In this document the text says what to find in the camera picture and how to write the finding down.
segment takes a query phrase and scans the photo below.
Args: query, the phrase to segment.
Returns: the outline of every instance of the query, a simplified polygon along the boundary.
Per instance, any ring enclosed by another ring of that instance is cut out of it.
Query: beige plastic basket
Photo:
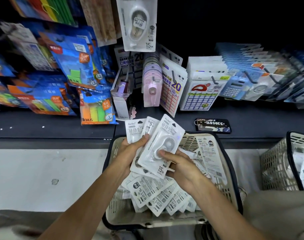
[[[218,142],[218,150],[223,165],[224,172],[227,178],[227,185],[224,185],[221,179],[215,177],[215,185],[227,197],[227,199],[237,208],[241,214],[243,212],[242,201],[240,198],[237,179],[230,158],[226,154],[217,135],[214,133],[202,134],[185,134],[180,146],[185,150],[194,151],[198,148],[196,136],[213,135]],[[103,170],[116,157],[119,146],[125,137],[115,137],[110,144],[109,152],[104,163]],[[173,225],[195,225],[204,224],[207,222],[202,211],[196,212],[176,212],[173,216],[169,214],[161,214],[156,217],[151,211],[136,213],[130,199],[122,199],[122,192],[117,191],[103,216],[103,222],[109,229],[112,230],[132,230],[145,229],[154,227],[166,227]]]
[[[304,147],[304,134],[289,131],[260,156],[263,190],[304,190],[293,161],[292,148],[296,145]]]

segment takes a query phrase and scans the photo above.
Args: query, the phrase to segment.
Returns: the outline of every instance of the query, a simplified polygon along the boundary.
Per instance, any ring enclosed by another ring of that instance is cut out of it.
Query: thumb
[[[135,149],[139,149],[140,147],[144,146],[147,143],[149,138],[150,138],[150,135],[145,134],[144,136],[142,136],[142,138],[140,140],[138,140],[137,142],[132,143],[131,145],[134,145]]]
[[[185,160],[185,158],[182,156],[175,155],[173,153],[166,152],[164,150],[160,150],[160,151],[158,151],[158,153],[160,156],[165,158],[167,161],[173,161],[176,164],[182,163],[182,161]]]

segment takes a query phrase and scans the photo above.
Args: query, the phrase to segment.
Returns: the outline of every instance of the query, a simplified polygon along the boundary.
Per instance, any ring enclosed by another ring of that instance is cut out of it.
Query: white floor
[[[226,150],[238,185],[248,193],[261,188],[259,154],[264,150]],[[62,212],[102,173],[107,149],[0,149],[0,210]],[[145,239],[194,239],[194,227],[150,229]]]

